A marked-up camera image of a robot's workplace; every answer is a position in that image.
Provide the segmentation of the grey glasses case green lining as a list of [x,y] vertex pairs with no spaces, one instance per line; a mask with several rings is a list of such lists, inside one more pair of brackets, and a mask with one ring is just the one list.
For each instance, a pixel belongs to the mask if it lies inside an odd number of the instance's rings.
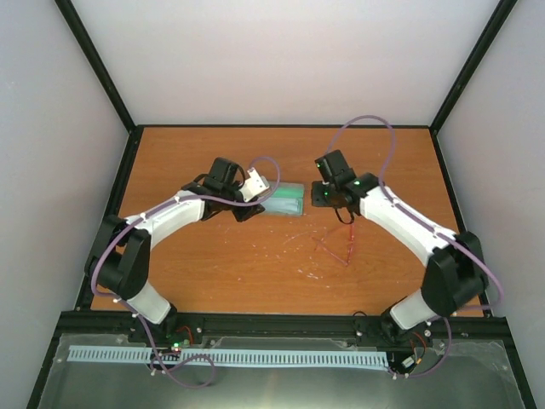
[[270,199],[262,203],[265,214],[276,216],[301,216],[305,188],[300,183],[280,182]]

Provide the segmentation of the light blue cleaning cloth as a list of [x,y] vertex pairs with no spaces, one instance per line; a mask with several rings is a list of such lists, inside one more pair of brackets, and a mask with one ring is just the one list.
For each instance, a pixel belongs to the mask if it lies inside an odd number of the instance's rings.
[[301,216],[302,204],[300,199],[296,198],[270,198],[262,203],[266,213],[284,215],[284,216]]

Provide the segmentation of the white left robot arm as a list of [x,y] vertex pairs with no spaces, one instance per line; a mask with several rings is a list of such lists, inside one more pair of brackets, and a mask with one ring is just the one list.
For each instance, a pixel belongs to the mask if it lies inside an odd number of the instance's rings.
[[156,290],[149,278],[156,245],[195,222],[223,211],[245,222],[261,214],[270,184],[255,168],[216,158],[208,172],[184,185],[171,198],[139,214],[103,219],[92,244],[85,273],[96,297],[123,304],[147,324],[159,343],[177,333],[177,308]]

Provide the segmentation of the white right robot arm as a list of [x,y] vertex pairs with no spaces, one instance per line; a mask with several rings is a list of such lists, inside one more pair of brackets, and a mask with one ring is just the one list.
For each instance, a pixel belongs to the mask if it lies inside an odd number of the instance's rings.
[[477,236],[456,233],[408,206],[371,173],[357,176],[339,150],[317,158],[321,175],[312,184],[315,207],[346,210],[374,222],[410,250],[425,268],[420,288],[381,314],[381,333],[390,343],[433,318],[447,318],[489,285]]

